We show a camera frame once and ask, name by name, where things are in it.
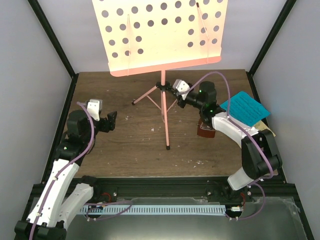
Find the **red-brown wooden metronome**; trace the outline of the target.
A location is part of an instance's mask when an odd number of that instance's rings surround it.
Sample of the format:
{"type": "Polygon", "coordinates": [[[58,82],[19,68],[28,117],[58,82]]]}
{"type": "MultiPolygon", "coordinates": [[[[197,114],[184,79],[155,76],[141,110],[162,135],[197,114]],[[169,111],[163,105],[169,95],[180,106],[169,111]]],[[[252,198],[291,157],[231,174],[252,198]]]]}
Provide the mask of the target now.
{"type": "Polygon", "coordinates": [[[216,130],[199,119],[197,124],[197,135],[202,138],[213,139],[216,135],[216,130]]]}

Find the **blue sheet music booklet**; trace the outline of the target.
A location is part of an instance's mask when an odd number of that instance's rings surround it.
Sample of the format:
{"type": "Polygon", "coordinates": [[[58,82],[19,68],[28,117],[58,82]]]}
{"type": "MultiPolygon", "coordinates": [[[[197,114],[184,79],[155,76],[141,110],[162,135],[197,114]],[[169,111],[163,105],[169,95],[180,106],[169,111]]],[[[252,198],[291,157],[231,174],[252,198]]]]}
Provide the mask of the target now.
{"type": "Polygon", "coordinates": [[[261,103],[244,91],[231,97],[229,113],[233,118],[250,127],[271,114],[261,103]]]}

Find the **pink tripod music stand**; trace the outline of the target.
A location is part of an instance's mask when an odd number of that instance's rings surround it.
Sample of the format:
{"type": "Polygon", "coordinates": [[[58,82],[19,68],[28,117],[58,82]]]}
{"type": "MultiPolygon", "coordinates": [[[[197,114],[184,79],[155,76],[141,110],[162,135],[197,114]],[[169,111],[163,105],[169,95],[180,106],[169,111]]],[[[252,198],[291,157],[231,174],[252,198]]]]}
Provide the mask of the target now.
{"type": "Polygon", "coordinates": [[[112,76],[209,65],[221,60],[226,0],[95,0],[112,76]]]}

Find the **yellow sheet music page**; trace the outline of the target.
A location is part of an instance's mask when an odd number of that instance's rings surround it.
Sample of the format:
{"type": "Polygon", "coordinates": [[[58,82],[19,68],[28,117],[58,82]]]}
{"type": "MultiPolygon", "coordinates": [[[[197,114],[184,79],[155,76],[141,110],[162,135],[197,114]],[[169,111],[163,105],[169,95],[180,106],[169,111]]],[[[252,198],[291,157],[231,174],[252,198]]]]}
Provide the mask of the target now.
{"type": "Polygon", "coordinates": [[[254,125],[254,127],[255,127],[258,131],[269,130],[269,131],[273,134],[274,137],[276,136],[276,134],[275,134],[262,120],[258,121],[258,122],[254,125]]]}

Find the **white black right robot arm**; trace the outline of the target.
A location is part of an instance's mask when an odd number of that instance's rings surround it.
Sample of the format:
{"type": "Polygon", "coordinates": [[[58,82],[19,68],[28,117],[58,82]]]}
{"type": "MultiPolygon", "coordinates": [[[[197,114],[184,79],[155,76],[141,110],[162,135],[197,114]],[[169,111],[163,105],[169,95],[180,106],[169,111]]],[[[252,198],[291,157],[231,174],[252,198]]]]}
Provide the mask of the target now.
{"type": "Polygon", "coordinates": [[[181,108],[191,105],[198,109],[204,124],[211,130],[225,134],[241,149],[241,168],[228,177],[228,185],[222,188],[223,198],[232,202],[240,196],[240,189],[270,176],[282,167],[283,161],[275,137],[269,129],[258,130],[228,116],[227,111],[217,103],[213,82],[200,83],[198,92],[194,92],[191,87],[191,84],[177,79],[166,90],[176,97],[181,108]]]}

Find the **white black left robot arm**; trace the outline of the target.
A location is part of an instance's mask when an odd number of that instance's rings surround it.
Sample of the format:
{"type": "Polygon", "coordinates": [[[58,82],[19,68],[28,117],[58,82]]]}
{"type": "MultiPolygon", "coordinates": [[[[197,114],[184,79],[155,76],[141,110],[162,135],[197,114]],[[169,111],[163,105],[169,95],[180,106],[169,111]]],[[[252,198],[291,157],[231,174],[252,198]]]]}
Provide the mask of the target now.
{"type": "Polygon", "coordinates": [[[16,223],[17,240],[64,240],[67,229],[88,201],[97,202],[102,189],[97,178],[83,176],[69,197],[65,197],[85,155],[92,150],[96,135],[116,126],[117,112],[101,118],[100,110],[74,110],[66,120],[66,136],[57,146],[51,174],[39,200],[26,220],[16,223]]]}

